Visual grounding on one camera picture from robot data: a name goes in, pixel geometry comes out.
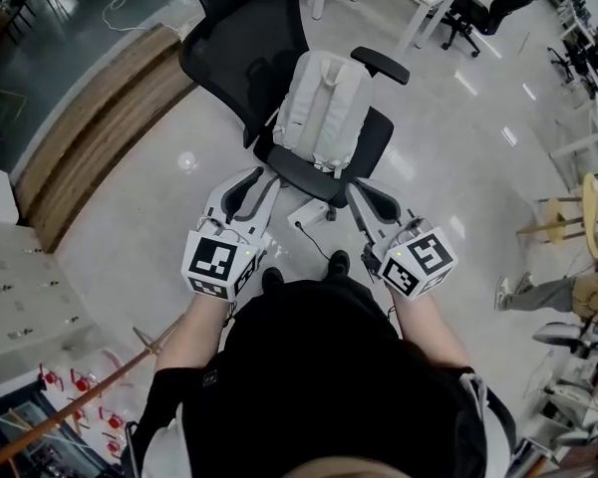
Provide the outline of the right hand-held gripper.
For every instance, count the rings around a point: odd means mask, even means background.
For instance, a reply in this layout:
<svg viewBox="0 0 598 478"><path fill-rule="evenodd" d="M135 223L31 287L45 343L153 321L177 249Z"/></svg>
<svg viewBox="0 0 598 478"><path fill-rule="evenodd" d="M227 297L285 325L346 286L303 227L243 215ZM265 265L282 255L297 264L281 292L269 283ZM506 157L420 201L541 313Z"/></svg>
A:
<svg viewBox="0 0 598 478"><path fill-rule="evenodd" d="M346 199L360 232L370 242L362 261L368 271L400 296L416 299L440 285L457 264L441 227L426 218L403 215L390 185L356 178L346 186ZM390 232L380 225L397 225Z"/></svg>

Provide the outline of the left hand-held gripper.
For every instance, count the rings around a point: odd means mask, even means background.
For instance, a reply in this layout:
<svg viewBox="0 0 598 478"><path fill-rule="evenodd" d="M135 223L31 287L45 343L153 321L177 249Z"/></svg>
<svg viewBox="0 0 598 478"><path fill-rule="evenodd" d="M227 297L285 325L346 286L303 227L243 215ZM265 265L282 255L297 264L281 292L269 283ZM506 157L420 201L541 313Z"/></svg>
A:
<svg viewBox="0 0 598 478"><path fill-rule="evenodd" d="M261 166L240 170L210 192L204 215L188 233L180 269L192 292L234 302L259 269L281 179L268 182L248 215L235 215L263 172Z"/></svg>

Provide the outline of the light grey backpack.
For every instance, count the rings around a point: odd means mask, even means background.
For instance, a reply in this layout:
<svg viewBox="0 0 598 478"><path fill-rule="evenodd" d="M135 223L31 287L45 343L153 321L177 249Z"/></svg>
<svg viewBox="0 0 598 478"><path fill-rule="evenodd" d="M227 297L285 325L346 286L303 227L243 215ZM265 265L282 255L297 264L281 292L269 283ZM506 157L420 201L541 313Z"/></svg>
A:
<svg viewBox="0 0 598 478"><path fill-rule="evenodd" d="M352 161L372 100L372 78L361 63L308 51L299 58L279 108L273 141L340 178Z"/></svg>

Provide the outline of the black mesh office chair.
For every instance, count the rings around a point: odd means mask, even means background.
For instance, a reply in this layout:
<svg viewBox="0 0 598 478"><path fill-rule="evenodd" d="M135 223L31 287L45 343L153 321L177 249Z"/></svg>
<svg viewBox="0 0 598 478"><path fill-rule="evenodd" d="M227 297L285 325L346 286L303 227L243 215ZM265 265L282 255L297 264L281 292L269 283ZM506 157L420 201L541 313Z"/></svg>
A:
<svg viewBox="0 0 598 478"><path fill-rule="evenodd" d="M300 56L309 50L299 0L199 1L205 16L183 40L183 71L234 111L244 125L244 147L260 161L305 194L346 207L347 182L373 173L393 123L374 108L363 111L358 145L341 175L320 172L275 144L275 113Z"/></svg>

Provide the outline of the person's right forearm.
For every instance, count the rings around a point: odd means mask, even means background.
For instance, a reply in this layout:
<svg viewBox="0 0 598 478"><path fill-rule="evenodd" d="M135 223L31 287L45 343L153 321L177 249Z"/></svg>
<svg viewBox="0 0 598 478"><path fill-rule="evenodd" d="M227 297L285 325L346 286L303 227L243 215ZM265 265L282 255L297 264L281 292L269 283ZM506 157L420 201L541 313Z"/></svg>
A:
<svg viewBox="0 0 598 478"><path fill-rule="evenodd" d="M387 289L405 340L419 347L436 366L470 367L462 341L446 322L432 296L423 295L408 300L390 285Z"/></svg>

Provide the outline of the person's left forearm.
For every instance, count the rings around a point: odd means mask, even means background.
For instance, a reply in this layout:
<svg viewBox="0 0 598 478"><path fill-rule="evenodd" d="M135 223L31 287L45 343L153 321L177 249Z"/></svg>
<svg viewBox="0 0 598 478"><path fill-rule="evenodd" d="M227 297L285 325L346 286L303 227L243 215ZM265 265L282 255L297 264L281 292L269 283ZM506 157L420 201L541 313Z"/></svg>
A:
<svg viewBox="0 0 598 478"><path fill-rule="evenodd" d="M206 295L195 295L182 320L168 336L157 356L155 370L201 369L217 354L230 304Z"/></svg>

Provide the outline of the black reclined office chair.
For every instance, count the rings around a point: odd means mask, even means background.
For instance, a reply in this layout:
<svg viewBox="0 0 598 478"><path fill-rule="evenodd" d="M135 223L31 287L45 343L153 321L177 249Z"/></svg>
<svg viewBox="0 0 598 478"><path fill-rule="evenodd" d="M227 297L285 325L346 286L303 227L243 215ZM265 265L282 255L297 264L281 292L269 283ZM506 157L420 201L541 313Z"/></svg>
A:
<svg viewBox="0 0 598 478"><path fill-rule="evenodd" d="M449 38L442 43L442 49L448 50L454 38L461 35L472 46L471 56L477 58L480 48L471 33L477 31L481 36L495 35L508 15L534 1L537 0L493 0L489 6L485 6L479 0L453 0L441 19L442 24L450 26Z"/></svg>

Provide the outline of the person's right black shoe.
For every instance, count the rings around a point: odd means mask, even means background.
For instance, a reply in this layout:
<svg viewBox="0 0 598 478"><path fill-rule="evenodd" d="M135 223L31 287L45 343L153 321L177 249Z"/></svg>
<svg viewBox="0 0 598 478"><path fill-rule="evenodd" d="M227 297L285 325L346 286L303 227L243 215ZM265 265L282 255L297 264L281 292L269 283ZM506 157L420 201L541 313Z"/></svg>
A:
<svg viewBox="0 0 598 478"><path fill-rule="evenodd" d="M345 250L335 251L328 261L326 279L347 276L350 271L350 256Z"/></svg>

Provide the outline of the person's black shoe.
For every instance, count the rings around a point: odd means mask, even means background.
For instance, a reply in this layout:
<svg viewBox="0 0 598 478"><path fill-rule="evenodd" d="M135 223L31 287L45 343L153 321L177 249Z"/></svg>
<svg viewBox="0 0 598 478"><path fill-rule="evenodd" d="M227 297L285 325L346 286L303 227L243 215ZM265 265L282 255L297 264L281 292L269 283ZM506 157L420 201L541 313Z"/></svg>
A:
<svg viewBox="0 0 598 478"><path fill-rule="evenodd" d="M262 274L261 287L264 293L271 292L285 284L281 271L276 267L268 267Z"/></svg>
<svg viewBox="0 0 598 478"><path fill-rule="evenodd" d="M328 261L326 279L347 276L350 271L350 256L345 250L335 251Z"/></svg>

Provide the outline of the white power strip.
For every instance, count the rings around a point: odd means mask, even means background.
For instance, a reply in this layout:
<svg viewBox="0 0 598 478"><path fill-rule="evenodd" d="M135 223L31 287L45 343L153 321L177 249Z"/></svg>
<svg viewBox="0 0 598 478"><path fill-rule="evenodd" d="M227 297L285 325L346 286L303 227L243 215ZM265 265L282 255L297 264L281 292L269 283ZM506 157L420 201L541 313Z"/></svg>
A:
<svg viewBox="0 0 598 478"><path fill-rule="evenodd" d="M312 199L288 215L291 228L307 230L326 218L329 205L321 200Z"/></svg>

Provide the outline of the person's left black shoe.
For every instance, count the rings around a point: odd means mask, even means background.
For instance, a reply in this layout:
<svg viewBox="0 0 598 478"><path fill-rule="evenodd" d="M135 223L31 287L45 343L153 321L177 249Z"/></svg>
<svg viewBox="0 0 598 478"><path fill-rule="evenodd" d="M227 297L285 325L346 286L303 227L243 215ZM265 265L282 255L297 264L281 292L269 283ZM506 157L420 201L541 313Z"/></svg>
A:
<svg viewBox="0 0 598 478"><path fill-rule="evenodd" d="M271 292L285 284L281 271L276 267L268 267L262 274L261 287L264 293Z"/></svg>

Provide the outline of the wooden floor platform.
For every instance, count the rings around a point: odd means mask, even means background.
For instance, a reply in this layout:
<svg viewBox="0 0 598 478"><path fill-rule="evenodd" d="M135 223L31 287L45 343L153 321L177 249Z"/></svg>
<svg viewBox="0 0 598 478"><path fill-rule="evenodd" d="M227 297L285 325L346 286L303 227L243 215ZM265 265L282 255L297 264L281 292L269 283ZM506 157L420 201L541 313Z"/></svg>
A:
<svg viewBox="0 0 598 478"><path fill-rule="evenodd" d="M42 249L53 253L123 157L194 88L181 41L163 24L144 31L62 110L15 184Z"/></svg>

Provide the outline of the person's torso in black shirt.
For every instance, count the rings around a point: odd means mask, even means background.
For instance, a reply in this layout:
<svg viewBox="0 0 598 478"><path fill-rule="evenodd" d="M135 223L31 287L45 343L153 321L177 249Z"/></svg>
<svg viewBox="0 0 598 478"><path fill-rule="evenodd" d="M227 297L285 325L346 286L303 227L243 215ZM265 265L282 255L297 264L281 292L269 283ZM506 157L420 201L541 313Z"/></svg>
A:
<svg viewBox="0 0 598 478"><path fill-rule="evenodd" d="M505 478L506 406L349 276L252 298L201 369L155 371L126 478Z"/></svg>

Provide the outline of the round wooden stool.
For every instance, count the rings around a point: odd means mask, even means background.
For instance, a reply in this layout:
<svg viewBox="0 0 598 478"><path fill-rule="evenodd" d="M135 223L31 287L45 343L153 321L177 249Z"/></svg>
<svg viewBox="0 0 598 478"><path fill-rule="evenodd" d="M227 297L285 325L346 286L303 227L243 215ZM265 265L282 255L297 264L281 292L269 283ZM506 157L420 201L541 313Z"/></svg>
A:
<svg viewBox="0 0 598 478"><path fill-rule="evenodd" d="M598 179L587 173L578 195L543 198L537 201L545 207L542 223L516 231L517 236L543 234L545 244L561 244L583 239L593 260L598 260Z"/></svg>

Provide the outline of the white locker cabinet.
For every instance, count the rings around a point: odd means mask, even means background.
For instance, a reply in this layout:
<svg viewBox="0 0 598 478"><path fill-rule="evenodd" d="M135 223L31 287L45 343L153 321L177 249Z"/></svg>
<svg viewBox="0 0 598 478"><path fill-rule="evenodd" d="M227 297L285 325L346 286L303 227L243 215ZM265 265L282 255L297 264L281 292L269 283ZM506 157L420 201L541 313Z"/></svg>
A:
<svg viewBox="0 0 598 478"><path fill-rule="evenodd" d="M55 258L29 227L0 223L0 354L92 324Z"/></svg>

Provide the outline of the wooden coat rack pole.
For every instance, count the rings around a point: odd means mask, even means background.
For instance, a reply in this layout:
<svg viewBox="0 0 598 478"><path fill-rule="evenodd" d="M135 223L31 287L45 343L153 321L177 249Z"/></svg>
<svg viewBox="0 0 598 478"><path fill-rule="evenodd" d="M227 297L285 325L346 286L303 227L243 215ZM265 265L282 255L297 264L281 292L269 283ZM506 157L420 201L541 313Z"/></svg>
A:
<svg viewBox="0 0 598 478"><path fill-rule="evenodd" d="M47 420L34 426L31 429L26 429L24 434L20 436L14 442L8 443L6 446L0 448L0 466L11 460L17 453L21 452L30 444L34 443L38 439L45 436L51 430L58 428L62 422L68 417L75 414L80 408L93 400L100 393L103 393L106 389L111 387L113 384L121 380L125 375L132 371L139 363L149 356L155 355L159 350L161 344L169 336L169 334L179 325L182 321L183 316L179 316L166 330L153 342L146 345L145 348L129 362L124 364L121 368L114 371L107 378L99 382L96 386L92 387L87 392L83 393L75 400L67 404L56 414L52 415Z"/></svg>

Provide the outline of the white grey machine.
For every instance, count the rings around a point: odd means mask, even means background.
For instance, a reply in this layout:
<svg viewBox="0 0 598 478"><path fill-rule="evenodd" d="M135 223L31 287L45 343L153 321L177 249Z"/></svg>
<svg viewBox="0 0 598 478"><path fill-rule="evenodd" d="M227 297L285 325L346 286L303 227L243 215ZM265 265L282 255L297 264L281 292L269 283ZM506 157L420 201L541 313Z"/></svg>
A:
<svg viewBox="0 0 598 478"><path fill-rule="evenodd" d="M598 315L580 326L546 324L533 339L570 351L562 375L543 388L548 401L572 425L555 442L573 447L598 441Z"/></svg>

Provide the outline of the cluster of red-handled clear bottles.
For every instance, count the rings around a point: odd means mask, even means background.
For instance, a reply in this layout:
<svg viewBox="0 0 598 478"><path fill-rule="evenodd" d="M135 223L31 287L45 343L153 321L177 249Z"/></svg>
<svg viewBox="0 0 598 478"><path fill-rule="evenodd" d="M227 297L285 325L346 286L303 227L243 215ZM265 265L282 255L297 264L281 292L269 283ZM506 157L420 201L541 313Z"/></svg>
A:
<svg viewBox="0 0 598 478"><path fill-rule="evenodd" d="M121 367L119 357L109 350L96 351L81 359L60 352L39 363L39 374L45 385L45 397L56 410L61 410ZM120 460L126 447L125 425L129 418L126 392L110 386L78 407L66 422L99 456L114 463Z"/></svg>

